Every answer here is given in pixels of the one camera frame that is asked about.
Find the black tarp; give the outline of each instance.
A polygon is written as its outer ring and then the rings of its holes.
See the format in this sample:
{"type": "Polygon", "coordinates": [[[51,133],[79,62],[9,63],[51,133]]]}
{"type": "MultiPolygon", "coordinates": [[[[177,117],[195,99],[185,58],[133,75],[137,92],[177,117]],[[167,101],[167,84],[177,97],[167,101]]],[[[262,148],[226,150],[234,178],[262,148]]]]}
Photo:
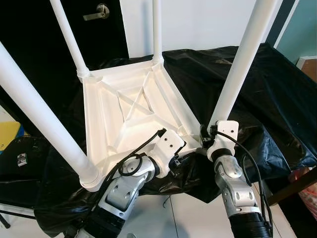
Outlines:
{"type": "MultiPolygon", "coordinates": [[[[200,123],[208,124],[236,51],[224,47],[163,53],[164,67],[200,123]]],[[[150,59],[116,59],[101,68],[150,59]]],[[[229,119],[239,122],[238,141],[253,154],[264,179],[317,164],[317,85],[269,45],[260,46],[229,119]]],[[[60,120],[85,150],[82,88],[60,120]]],[[[237,148],[236,157],[242,155],[237,148]]],[[[212,201],[219,193],[212,163],[195,153],[181,161],[167,177],[146,183],[140,194],[186,192],[212,201]]],[[[251,163],[246,166],[252,175],[251,163]]],[[[76,173],[52,148],[35,207],[41,228],[53,237],[70,224],[78,226],[97,197],[80,186],[76,173]]]]}

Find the door lever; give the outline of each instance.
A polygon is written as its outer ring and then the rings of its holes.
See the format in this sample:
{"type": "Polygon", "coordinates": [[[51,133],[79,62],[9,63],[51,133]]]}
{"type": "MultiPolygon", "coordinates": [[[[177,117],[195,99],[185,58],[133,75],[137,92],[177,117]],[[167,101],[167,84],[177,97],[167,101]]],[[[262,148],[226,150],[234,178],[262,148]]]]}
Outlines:
{"type": "Polygon", "coordinates": [[[97,13],[84,15],[83,16],[84,20],[90,21],[90,20],[95,20],[95,19],[107,19],[110,15],[109,8],[103,3],[100,3],[97,5],[96,11],[97,11],[97,13]]]}

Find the white plastic base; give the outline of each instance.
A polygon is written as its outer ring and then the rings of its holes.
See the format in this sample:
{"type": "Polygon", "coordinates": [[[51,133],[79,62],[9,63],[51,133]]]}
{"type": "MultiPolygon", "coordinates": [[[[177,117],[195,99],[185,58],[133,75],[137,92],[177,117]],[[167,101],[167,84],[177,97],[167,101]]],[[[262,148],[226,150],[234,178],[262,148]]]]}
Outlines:
{"type": "Polygon", "coordinates": [[[146,61],[91,75],[83,79],[87,154],[104,175],[163,127],[186,141],[180,156],[201,147],[200,124],[162,63],[146,61]]]}

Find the white floor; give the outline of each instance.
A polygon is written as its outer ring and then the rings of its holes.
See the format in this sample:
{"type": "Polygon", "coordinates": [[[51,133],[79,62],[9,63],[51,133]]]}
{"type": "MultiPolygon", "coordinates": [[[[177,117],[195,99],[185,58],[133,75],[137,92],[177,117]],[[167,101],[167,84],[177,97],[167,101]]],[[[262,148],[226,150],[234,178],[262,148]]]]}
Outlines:
{"type": "MultiPolygon", "coordinates": [[[[254,186],[257,200],[259,193],[254,186]]],[[[233,238],[221,196],[205,204],[187,194],[141,196],[119,238],[134,234],[136,238],[233,238]]],[[[278,205],[271,207],[274,238],[295,238],[295,234],[278,205]]],[[[0,238],[48,238],[35,220],[3,215],[11,228],[0,227],[0,238]]]]}

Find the white cylindrical leg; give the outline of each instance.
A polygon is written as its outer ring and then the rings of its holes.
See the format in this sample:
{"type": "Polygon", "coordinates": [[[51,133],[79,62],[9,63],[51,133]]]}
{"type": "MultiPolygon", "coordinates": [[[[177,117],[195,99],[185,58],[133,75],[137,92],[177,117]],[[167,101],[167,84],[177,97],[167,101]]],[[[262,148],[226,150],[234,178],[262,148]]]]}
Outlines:
{"type": "Polygon", "coordinates": [[[228,119],[272,17],[276,2],[276,0],[257,0],[209,122],[209,129],[210,126],[216,125],[218,120],[228,119]]]}
{"type": "Polygon", "coordinates": [[[89,70],[86,67],[84,59],[80,53],[74,34],[71,31],[70,25],[68,23],[66,14],[64,12],[64,9],[63,9],[63,6],[61,5],[60,0],[50,0],[50,2],[53,7],[55,16],[57,18],[59,27],[64,35],[70,54],[76,65],[77,76],[80,79],[83,77],[89,76],[90,74],[89,70]]]}
{"type": "Polygon", "coordinates": [[[100,171],[60,123],[1,42],[0,85],[79,175],[82,186],[89,191],[97,191],[102,182],[100,171]]]}
{"type": "Polygon", "coordinates": [[[161,2],[153,0],[153,41],[154,55],[153,63],[163,62],[162,56],[162,20],[161,20],[161,2]]]}

